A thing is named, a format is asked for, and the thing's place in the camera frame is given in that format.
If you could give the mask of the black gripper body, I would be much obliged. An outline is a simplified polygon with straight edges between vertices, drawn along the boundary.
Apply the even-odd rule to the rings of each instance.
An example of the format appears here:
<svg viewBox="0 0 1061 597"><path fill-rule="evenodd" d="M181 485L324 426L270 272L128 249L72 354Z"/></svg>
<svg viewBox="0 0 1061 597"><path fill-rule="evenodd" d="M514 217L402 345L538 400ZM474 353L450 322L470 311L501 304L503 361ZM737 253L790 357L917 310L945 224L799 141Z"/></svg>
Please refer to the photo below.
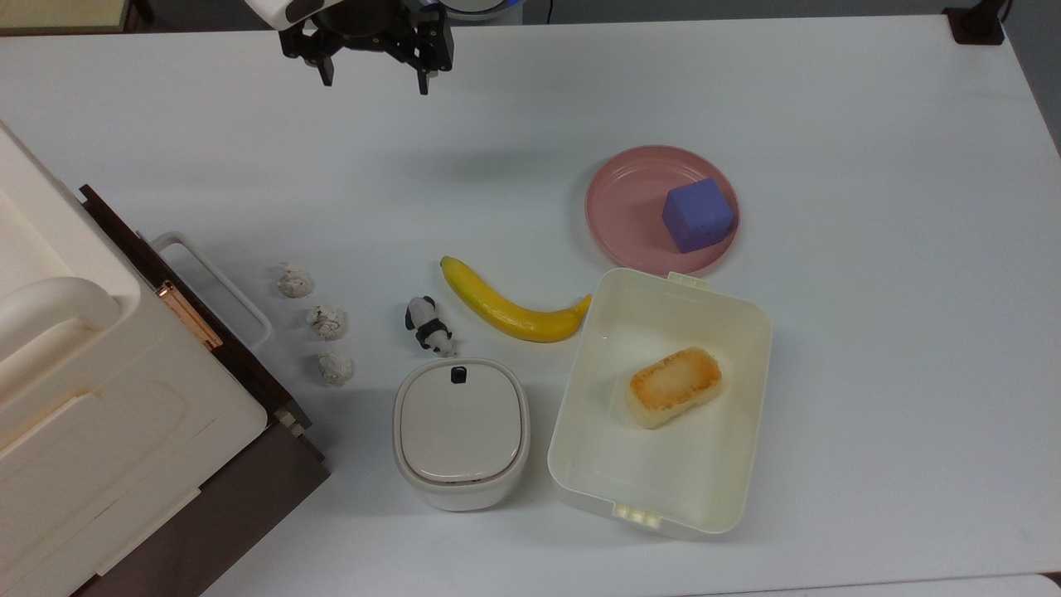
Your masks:
<svg viewBox="0 0 1061 597"><path fill-rule="evenodd" d="M340 1L316 12L312 34L325 49L383 51L412 42L414 27L402 1Z"/></svg>

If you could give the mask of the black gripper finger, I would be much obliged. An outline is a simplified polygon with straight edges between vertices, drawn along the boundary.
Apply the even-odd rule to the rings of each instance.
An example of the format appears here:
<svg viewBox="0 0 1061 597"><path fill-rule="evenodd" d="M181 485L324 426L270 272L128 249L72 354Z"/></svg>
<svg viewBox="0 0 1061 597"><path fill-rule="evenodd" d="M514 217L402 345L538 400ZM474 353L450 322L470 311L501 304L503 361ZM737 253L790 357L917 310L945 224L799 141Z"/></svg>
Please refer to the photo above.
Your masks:
<svg viewBox="0 0 1061 597"><path fill-rule="evenodd" d="M417 73L419 93L429 80L453 68L454 41L447 10L402 10L388 29L388 53Z"/></svg>
<svg viewBox="0 0 1061 597"><path fill-rule="evenodd" d="M321 76L321 83L325 86L332 86L334 80L332 57L338 53L338 37L321 29L307 35L303 27L303 23L299 23L278 32L281 51L286 58L298 58L315 68Z"/></svg>

